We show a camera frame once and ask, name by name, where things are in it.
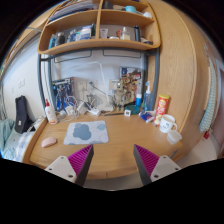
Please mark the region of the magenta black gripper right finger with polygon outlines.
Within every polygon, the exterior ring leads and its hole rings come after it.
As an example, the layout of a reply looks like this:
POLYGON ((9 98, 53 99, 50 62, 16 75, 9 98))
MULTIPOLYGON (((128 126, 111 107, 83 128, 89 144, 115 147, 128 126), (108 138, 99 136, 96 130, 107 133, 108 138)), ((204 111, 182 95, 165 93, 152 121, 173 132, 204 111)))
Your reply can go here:
POLYGON ((180 167, 168 156, 157 156, 139 145, 134 145, 133 154, 143 185, 180 170, 180 167))

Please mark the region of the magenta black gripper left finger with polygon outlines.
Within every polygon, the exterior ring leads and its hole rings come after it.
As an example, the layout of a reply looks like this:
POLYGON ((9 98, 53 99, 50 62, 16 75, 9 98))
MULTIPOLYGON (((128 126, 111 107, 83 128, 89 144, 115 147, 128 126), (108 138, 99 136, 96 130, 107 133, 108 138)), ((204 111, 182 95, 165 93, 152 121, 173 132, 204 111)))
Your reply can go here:
POLYGON ((83 186, 93 155, 93 145, 88 145, 68 157, 59 156, 46 168, 46 171, 79 186, 83 186))

